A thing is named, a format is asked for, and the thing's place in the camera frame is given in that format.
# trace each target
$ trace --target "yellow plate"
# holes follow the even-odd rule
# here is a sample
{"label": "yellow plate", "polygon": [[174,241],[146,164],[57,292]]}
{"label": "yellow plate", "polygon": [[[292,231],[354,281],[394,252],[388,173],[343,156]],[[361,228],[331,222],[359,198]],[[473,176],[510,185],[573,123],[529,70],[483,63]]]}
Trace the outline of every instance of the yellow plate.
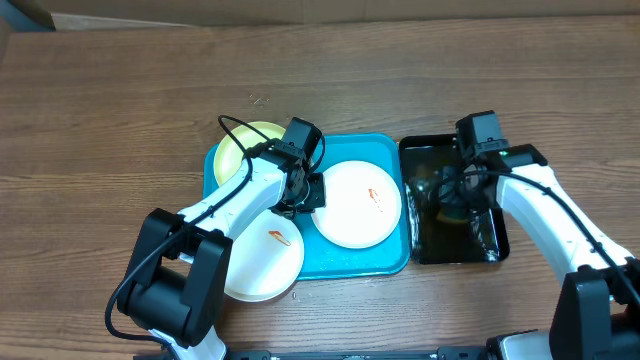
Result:
{"label": "yellow plate", "polygon": [[[284,135],[284,128],[282,126],[270,122],[255,121],[249,123],[249,125],[260,130],[270,139],[282,139]],[[245,149],[265,141],[262,136],[246,126],[240,125],[231,130],[231,132],[240,140],[240,143]],[[231,179],[231,177],[238,172],[238,169],[240,169],[240,164],[242,164],[242,151],[240,151],[238,145],[231,140],[229,135],[226,135],[222,141],[220,141],[218,150],[213,157],[213,175],[218,185],[222,185]]]}

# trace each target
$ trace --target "plate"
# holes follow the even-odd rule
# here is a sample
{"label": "plate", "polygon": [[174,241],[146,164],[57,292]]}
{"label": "plate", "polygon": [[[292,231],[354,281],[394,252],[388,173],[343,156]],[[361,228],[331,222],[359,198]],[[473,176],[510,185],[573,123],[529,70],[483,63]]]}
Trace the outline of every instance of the plate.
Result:
{"label": "plate", "polygon": [[233,243],[224,292],[246,302],[272,299],[293,284],[303,260],[298,228],[265,210]]}
{"label": "plate", "polygon": [[[260,130],[270,139],[282,139],[285,131],[282,126],[266,121],[254,121],[249,123],[249,125]],[[231,130],[231,132],[240,140],[240,143],[245,149],[265,141],[262,136],[246,126],[240,125]],[[225,135],[213,158],[213,175],[216,178],[216,183],[222,185],[231,179],[238,169],[240,169],[241,163],[242,151],[240,151],[238,145],[233,142],[229,135]]]}
{"label": "plate", "polygon": [[389,174],[365,161],[341,162],[323,174],[326,206],[311,218],[325,238],[345,248],[364,249],[393,232],[402,198]]}

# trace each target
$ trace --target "wooden table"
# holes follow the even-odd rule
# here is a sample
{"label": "wooden table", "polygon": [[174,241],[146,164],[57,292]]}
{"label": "wooden table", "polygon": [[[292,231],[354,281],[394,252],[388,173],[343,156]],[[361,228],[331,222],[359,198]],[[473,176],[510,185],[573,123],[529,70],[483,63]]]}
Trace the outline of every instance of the wooden table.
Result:
{"label": "wooden table", "polygon": [[[110,337],[104,306],[144,217],[200,199],[221,113],[400,139],[494,109],[512,144],[535,144],[585,212],[640,253],[639,94],[640,17],[12,35],[0,72],[0,357],[157,349]],[[500,265],[300,282],[273,303],[228,303],[217,329],[231,348],[283,352],[548,328],[559,285],[512,219],[508,229]]]}

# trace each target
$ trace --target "wood surface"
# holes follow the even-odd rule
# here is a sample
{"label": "wood surface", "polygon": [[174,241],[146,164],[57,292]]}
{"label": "wood surface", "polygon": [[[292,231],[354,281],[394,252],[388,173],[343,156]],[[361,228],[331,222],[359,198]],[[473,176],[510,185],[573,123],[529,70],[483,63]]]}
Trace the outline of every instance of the wood surface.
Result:
{"label": "wood surface", "polygon": [[[201,198],[221,113],[400,139],[494,109],[512,144],[535,144],[594,222],[640,253],[639,94],[640,17],[14,34],[0,71],[0,358],[157,349],[109,336],[104,306],[144,217]],[[548,328],[560,287],[507,222],[500,265],[299,282],[268,304],[228,301],[220,337],[413,350]]]}

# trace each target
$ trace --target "tray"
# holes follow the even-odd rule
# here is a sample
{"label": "tray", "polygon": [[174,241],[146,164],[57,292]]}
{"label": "tray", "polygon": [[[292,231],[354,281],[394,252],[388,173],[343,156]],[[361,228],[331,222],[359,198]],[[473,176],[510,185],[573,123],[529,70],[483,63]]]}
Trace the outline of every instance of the tray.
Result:
{"label": "tray", "polygon": [[[333,244],[318,232],[311,215],[298,215],[294,223],[304,239],[304,263],[298,280],[340,279],[357,276],[391,275],[399,272],[409,261],[409,234],[406,202],[402,188],[402,173],[398,147],[383,134],[327,135],[327,150],[318,171],[348,160],[362,160],[375,164],[389,173],[402,197],[402,214],[396,229],[380,244],[361,250],[346,249]],[[213,175],[213,157],[218,145],[211,148],[205,159],[203,196],[218,188]],[[321,145],[316,149],[317,160]]]}

